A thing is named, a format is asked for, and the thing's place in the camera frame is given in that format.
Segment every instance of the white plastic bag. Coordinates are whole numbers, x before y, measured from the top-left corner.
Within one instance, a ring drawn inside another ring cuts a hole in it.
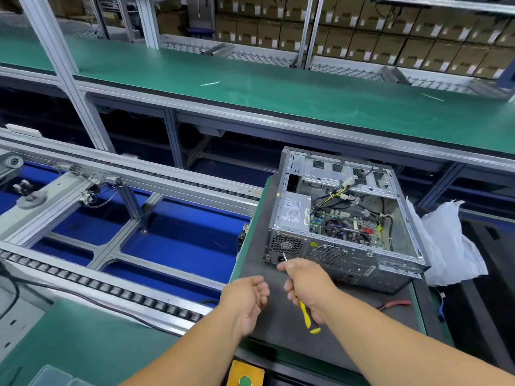
[[[445,202],[422,219],[406,201],[431,264],[424,274],[428,285],[452,285],[488,274],[476,245],[461,232],[458,211],[463,201]]]

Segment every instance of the person's left hand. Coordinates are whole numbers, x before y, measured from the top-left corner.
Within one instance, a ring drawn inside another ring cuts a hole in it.
[[[270,289],[262,276],[242,277],[226,285],[220,306],[234,312],[236,326],[243,336],[254,331],[261,310],[268,303]]]

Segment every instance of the right arm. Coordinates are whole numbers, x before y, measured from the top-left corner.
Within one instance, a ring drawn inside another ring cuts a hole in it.
[[[373,386],[515,385],[515,377],[423,335],[338,290],[318,264],[292,259],[278,265],[289,279],[288,299],[309,306]]]

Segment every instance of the screwdriver handle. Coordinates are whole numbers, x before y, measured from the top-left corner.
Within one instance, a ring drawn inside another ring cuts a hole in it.
[[[310,331],[312,335],[316,335],[320,333],[320,325],[317,324],[311,315],[311,309],[304,305],[304,303],[300,300],[300,308],[302,309],[302,314],[304,314],[304,322],[306,324],[307,330]]]

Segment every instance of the person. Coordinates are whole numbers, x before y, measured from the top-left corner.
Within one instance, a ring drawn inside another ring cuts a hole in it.
[[[292,259],[277,267],[284,289],[326,324],[372,386],[515,385],[515,377],[423,335],[352,297],[318,264]],[[220,304],[123,386],[220,385],[242,337],[254,330],[270,289],[262,276],[225,286]]]

